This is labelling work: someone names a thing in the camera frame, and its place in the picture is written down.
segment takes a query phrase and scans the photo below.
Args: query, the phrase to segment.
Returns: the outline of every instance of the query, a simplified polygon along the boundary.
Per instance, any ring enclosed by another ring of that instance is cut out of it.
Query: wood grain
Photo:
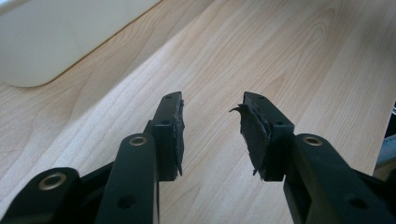
[[[396,100],[396,3],[165,0],[51,83],[0,84],[0,211],[34,175],[114,160],[166,93],[185,99],[184,175],[162,223],[291,223],[282,183],[252,176],[239,116],[267,96],[297,133],[371,174]]]

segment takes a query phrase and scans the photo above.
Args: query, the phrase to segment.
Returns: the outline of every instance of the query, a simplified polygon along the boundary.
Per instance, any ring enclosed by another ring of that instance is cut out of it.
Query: bolt hole
[[[138,146],[142,146],[145,145],[147,143],[148,139],[145,137],[135,137],[132,138],[131,140],[129,140],[129,144],[131,144],[132,146],[138,147]]]
[[[316,137],[305,137],[304,141],[311,146],[318,147],[321,146],[323,143],[317,139]]]
[[[120,209],[128,209],[136,203],[136,197],[134,195],[125,195],[119,198],[117,206]]]
[[[66,178],[63,173],[48,175],[38,183],[38,188],[41,190],[56,189],[64,183]]]
[[[348,196],[346,196],[346,201],[350,205],[352,205],[352,206],[354,206],[356,208],[359,208],[359,209],[366,209],[368,207],[367,203],[363,199],[359,198],[356,195],[348,195]]]

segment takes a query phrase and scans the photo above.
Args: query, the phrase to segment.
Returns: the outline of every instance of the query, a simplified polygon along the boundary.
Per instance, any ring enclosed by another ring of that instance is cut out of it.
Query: wooden table
[[[185,99],[184,175],[161,183],[162,223],[291,223],[282,183],[252,176],[239,115],[268,97],[296,133],[375,167],[396,96],[396,2],[165,0],[57,79],[0,85],[0,211],[34,175],[85,175],[143,131],[166,93]]]

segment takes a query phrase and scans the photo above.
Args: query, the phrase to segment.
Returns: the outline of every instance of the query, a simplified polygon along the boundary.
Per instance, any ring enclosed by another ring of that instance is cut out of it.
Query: black plastic linkage
[[[396,172],[387,182],[359,174],[324,138],[294,136],[291,122],[259,94],[245,92],[235,110],[254,169],[265,181],[286,176],[294,223],[396,223]]]
[[[154,138],[133,134],[120,144],[95,223],[158,223]]]
[[[165,95],[144,133],[125,138],[114,162],[80,178],[72,168],[34,177],[1,224],[158,223],[159,181],[182,174],[183,100]]]

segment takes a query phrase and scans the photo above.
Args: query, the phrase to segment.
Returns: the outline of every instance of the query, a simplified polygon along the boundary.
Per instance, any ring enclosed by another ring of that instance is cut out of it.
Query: white plastic container
[[[0,0],[0,81],[51,81],[159,1]]]

